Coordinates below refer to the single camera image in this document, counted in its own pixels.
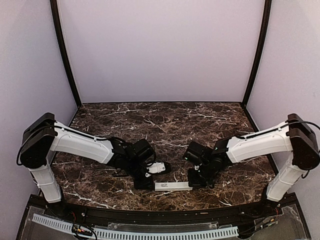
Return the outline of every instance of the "marble tabletop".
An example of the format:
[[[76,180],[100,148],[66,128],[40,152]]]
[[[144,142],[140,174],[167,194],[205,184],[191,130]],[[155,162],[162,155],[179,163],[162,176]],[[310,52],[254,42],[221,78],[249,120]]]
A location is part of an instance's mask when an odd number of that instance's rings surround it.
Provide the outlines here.
[[[151,102],[88,103],[78,110],[72,128],[127,142],[146,138],[158,161],[171,164],[155,182],[186,182],[192,164],[182,159],[191,141],[213,147],[215,141],[253,132],[239,103]],[[265,156],[234,164],[220,172],[214,189],[155,192],[136,190],[131,177],[113,177],[112,167],[59,152],[52,170],[67,202],[85,206],[140,211],[185,211],[257,202],[274,178]]]

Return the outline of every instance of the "white rectangular object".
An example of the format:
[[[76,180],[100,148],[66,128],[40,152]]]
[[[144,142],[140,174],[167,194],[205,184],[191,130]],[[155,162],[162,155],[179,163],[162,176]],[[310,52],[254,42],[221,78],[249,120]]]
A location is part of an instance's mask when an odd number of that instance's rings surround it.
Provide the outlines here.
[[[190,191],[193,187],[189,186],[188,181],[181,182],[156,182],[155,191]]]

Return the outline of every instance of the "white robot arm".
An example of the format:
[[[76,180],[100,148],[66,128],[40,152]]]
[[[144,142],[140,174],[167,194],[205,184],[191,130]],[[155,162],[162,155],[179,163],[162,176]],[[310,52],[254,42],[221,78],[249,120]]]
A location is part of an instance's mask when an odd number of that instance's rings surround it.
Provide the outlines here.
[[[52,113],[44,114],[24,131],[22,142],[17,164],[29,169],[50,204],[60,202],[62,192],[47,160],[49,151],[82,156],[124,170],[133,177],[136,189],[153,190],[152,175],[170,171],[167,162],[155,162],[155,151],[145,139],[132,144],[117,137],[95,137],[55,121]],[[153,161],[146,163],[152,156]]]
[[[194,164],[188,170],[188,185],[193,188],[214,187],[220,170],[261,155],[290,152],[289,157],[266,189],[267,200],[278,202],[297,180],[320,163],[315,133],[298,115],[272,128],[221,139],[213,149],[191,142],[183,158]]]

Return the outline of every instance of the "white panel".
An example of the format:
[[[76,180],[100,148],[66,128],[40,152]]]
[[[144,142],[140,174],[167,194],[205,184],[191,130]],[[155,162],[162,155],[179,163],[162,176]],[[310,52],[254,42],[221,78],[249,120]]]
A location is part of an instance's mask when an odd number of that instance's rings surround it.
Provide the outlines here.
[[[241,101],[264,0],[60,0],[81,99]]]
[[[248,108],[260,129],[297,113],[320,125],[320,1],[273,1],[263,55]],[[318,143],[320,132],[315,129]],[[276,154],[281,167],[286,156]],[[292,188],[313,239],[320,239],[320,167]]]
[[[0,1],[0,226],[16,238],[37,187],[16,165],[24,130],[45,112],[68,124],[76,111],[56,39],[50,1]]]

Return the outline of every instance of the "white vent grille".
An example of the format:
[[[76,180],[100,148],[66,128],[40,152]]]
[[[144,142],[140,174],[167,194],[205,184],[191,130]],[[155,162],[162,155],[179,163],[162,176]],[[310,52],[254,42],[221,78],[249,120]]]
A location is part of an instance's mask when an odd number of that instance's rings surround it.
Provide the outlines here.
[[[52,219],[34,214],[33,222],[67,234],[72,234],[72,223]],[[207,231],[179,232],[179,233],[140,233],[94,229],[99,240],[216,240],[238,236],[238,227],[228,227]]]

